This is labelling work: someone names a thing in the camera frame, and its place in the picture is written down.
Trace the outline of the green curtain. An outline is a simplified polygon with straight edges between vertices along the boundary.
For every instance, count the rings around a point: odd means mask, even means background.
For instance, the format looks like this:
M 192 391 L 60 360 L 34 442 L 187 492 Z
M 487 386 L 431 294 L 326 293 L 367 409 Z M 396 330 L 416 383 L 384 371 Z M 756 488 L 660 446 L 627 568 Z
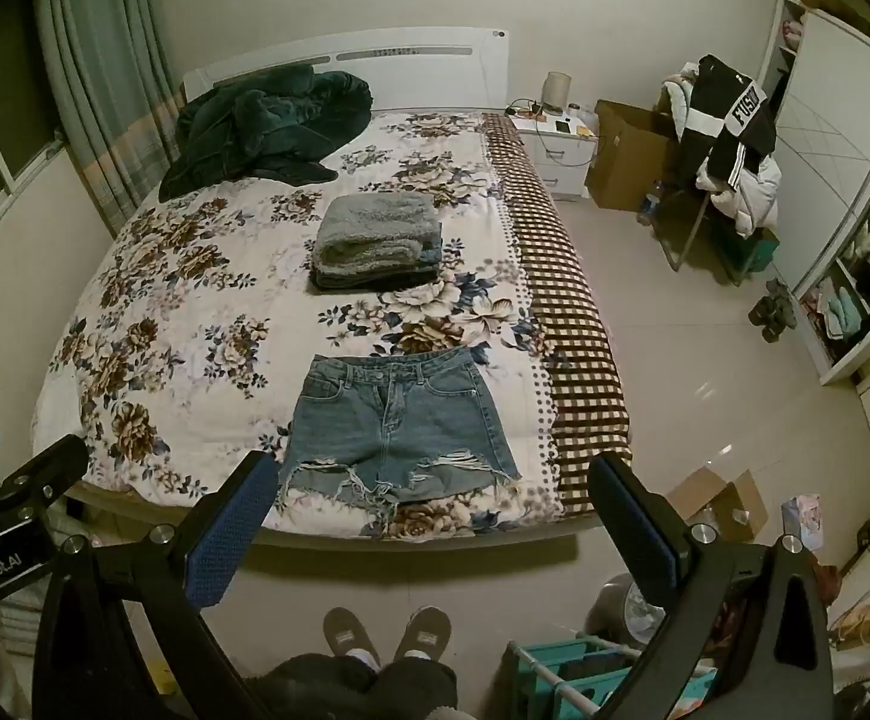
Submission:
M 158 0 L 35 0 L 35 13 L 62 133 L 119 231 L 178 156 L 181 96 Z

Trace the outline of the right grey slipper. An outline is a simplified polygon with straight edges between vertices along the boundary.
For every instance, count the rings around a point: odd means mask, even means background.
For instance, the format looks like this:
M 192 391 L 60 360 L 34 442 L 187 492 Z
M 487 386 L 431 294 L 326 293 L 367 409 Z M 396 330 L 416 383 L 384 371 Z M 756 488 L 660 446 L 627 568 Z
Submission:
M 440 661 L 451 639 L 451 621 L 437 606 L 422 606 L 407 621 L 394 654 L 396 660 Z

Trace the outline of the white wardrobe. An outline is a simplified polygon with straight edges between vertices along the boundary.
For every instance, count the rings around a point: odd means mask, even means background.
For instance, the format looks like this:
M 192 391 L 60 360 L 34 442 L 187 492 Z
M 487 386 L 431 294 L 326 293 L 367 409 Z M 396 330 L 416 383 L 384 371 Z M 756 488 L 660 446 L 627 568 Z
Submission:
M 853 246 L 870 225 L 870 37 L 777 0 L 759 83 L 778 103 L 778 249 L 822 385 L 870 361 L 870 286 Z

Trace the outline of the chair with clothes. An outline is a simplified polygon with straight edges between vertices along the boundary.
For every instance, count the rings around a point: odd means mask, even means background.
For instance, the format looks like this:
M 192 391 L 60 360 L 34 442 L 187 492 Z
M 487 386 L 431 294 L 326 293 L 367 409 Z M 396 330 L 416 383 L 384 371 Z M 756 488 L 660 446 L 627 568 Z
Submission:
M 689 62 L 694 66 L 694 82 L 697 78 L 698 60 Z M 734 221 L 716 210 L 707 193 L 695 187 L 694 181 L 682 180 L 679 174 L 680 146 L 681 143 L 677 142 L 674 177 L 664 184 L 663 202 L 666 210 L 663 211 L 663 218 L 670 220 L 677 210 L 687 205 L 692 205 L 695 213 L 684 241 L 681 244 L 674 241 L 666 244 L 666 257 L 670 265 L 681 268 L 687 262 L 698 239 L 705 239 L 733 283 L 739 283 L 754 273 L 766 271 L 778 247 L 777 231 L 757 229 L 752 238 L 740 238 L 736 234 Z

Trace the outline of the bedside lamp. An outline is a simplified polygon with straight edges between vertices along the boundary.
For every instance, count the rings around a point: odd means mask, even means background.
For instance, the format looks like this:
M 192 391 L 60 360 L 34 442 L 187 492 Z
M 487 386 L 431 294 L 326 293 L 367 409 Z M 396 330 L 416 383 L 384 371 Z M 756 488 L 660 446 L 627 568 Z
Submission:
M 562 71 L 549 71 L 542 83 L 541 104 L 547 112 L 563 112 L 568 104 L 572 76 Z

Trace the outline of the dark green blanket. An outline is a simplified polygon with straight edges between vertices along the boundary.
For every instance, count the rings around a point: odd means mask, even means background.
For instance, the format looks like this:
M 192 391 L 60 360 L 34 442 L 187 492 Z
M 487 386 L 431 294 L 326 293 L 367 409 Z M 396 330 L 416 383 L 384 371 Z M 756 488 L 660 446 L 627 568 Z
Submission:
M 336 181 L 325 159 L 371 121 L 370 85 L 347 71 L 289 65 L 225 83 L 179 113 L 178 158 L 161 179 L 164 202 L 246 177 L 292 187 Z

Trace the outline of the dark shoes on floor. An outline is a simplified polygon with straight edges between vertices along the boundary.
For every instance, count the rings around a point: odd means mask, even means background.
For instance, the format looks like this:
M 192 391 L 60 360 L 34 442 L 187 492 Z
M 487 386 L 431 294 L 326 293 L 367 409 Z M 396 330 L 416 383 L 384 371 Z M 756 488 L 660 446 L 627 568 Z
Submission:
M 780 280 L 773 278 L 767 283 L 767 294 L 749 310 L 748 321 L 760 328 L 766 343 L 777 343 L 785 330 L 798 327 L 790 291 Z

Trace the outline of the small cardboard box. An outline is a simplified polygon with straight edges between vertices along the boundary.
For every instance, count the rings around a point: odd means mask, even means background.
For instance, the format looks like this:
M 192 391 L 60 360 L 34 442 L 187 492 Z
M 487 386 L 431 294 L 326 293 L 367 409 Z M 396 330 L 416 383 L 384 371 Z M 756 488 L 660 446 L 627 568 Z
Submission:
M 710 525 L 728 541 L 754 541 L 769 520 L 751 472 L 726 481 L 710 468 L 698 468 L 666 499 L 687 523 Z

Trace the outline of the grey slipper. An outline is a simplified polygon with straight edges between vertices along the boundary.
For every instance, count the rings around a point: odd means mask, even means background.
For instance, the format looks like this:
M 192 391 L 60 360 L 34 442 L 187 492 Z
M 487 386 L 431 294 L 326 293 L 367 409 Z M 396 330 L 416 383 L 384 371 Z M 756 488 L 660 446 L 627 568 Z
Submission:
M 348 656 L 359 660 L 378 673 L 382 669 L 380 657 L 371 642 L 370 635 L 360 619 L 347 608 L 332 608 L 323 619 L 323 634 L 331 652 L 336 656 Z
M 437 606 L 422 606 L 407 621 L 394 654 L 396 660 L 440 661 L 451 639 L 451 621 Z

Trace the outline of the white nightstand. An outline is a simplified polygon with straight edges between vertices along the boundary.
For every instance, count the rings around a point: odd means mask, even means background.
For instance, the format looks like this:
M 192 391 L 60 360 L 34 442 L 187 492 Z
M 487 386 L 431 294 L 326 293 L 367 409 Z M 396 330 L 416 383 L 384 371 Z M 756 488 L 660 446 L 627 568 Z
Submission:
M 547 112 L 528 98 L 515 99 L 505 114 L 547 190 L 564 199 L 586 197 L 586 177 L 598 156 L 595 124 L 582 119 L 576 107 Z

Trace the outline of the white headboard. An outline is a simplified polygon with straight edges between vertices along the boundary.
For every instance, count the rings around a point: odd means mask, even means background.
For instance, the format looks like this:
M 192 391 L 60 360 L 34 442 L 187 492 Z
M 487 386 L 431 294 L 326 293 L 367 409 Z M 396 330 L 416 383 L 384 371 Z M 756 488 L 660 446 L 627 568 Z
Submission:
M 502 110 L 510 32 L 472 26 L 367 29 L 264 47 L 183 76 L 186 101 L 260 71 L 309 65 L 368 83 L 376 110 Z

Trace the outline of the large cardboard box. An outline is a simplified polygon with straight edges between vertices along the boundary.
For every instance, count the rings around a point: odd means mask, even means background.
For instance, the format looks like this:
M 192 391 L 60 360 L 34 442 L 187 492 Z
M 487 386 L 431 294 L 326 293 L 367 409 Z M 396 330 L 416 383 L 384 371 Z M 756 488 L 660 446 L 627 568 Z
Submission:
M 598 154 L 586 188 L 602 210 L 637 213 L 648 195 L 663 197 L 674 177 L 676 131 L 668 115 L 628 104 L 599 101 Z

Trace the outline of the left grey slipper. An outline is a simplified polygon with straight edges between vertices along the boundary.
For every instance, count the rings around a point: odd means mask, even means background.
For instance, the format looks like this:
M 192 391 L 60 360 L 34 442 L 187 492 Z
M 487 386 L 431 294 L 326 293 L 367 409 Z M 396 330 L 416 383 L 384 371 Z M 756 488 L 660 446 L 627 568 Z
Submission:
M 331 652 L 336 656 L 348 656 L 359 660 L 378 673 L 382 669 L 380 657 L 371 642 L 370 635 L 360 619 L 347 608 L 332 608 L 323 619 L 323 634 Z

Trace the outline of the black white jacket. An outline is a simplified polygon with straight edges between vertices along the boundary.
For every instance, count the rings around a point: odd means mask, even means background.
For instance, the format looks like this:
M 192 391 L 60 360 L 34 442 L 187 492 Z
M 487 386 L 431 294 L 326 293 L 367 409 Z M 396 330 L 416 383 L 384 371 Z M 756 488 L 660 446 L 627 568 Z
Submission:
M 736 187 L 741 172 L 757 174 L 774 151 L 775 125 L 762 88 L 714 55 L 698 60 L 679 147 L 682 180 L 693 181 L 706 164 L 710 177 Z

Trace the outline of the blue denim shorts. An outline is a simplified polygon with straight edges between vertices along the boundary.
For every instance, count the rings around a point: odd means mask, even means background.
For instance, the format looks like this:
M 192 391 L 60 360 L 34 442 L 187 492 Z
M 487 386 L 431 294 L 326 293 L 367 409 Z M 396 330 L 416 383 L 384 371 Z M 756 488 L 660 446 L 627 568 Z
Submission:
M 280 489 L 391 518 L 404 504 L 520 476 L 489 387 L 460 346 L 316 356 L 293 411 Z

